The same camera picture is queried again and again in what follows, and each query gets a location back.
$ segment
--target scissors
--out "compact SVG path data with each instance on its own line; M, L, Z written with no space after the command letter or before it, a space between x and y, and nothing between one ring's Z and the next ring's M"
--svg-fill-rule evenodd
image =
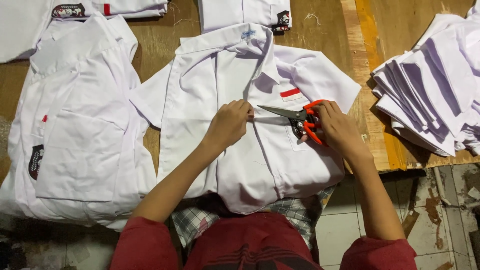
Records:
M258 106L269 112L287 117L290 120L290 124L292 125L293 133L299 140L306 133L312 140L314 140L318 144L328 146L326 142L320 140L315 134L317 128L321 128L322 125L320 123L315 123L314 117L320 118L320 116L316 111L311 110L313 106L319 104L323 100L325 99L316 100L308 105L305 105L303 106L303 110L300 111L286 110L272 106Z

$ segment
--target orange scissors handle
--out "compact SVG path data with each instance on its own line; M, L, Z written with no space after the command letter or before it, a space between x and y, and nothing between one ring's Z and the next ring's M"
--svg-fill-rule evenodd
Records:
M311 114L313 116L315 116L316 118L320 118L320 116L318 115L318 113L314 110L312 110L311 108L315 105L317 105L318 103L324 101L326 99L319 99L319 100L316 100L308 105L305 105L303 106L303 108L307 111L307 114ZM312 138L312 140L314 140L316 143L318 143L319 145L323 145L323 146L326 146L328 147L328 144L324 141L322 141L321 139L319 139L317 137L317 134L315 134L315 132L313 132L311 129L313 128L322 128L322 125L320 123L310 123L308 122L307 120L305 120L305 122L303 122L303 129L305 130L305 132L307 133L307 135Z

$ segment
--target person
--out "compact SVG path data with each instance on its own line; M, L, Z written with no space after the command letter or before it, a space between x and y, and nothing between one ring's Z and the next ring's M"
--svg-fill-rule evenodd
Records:
M340 269L416 269L410 247L373 162L352 118L337 104L322 101L318 135L338 151L357 180L366 237L357 239L343 255ZM195 178L246 133L253 117L251 105L232 101L213 118L198 147L140 202L127 222L110 269L178 269L177 253L163 223L182 200ZM305 241L281 214L260 212L221 218L195 242L186 270L322 269Z

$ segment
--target wooden table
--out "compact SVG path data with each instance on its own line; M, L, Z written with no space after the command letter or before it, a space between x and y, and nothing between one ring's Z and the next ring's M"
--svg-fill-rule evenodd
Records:
M440 158L392 133L389 118L375 109L370 71L391 56L410 50L436 13L464 16L474 0L291 0L292 30L276 36L279 45L322 51L362 89L349 115L370 147L379 171L480 161L467 151ZM200 34L196 0L173 0L164 18L130 20L140 43L133 66L141 81L175 56L180 37ZM15 115L28 61L0 65L0 132ZM5 132L0 133L0 179L7 174ZM158 165L159 131L149 128L144 144Z

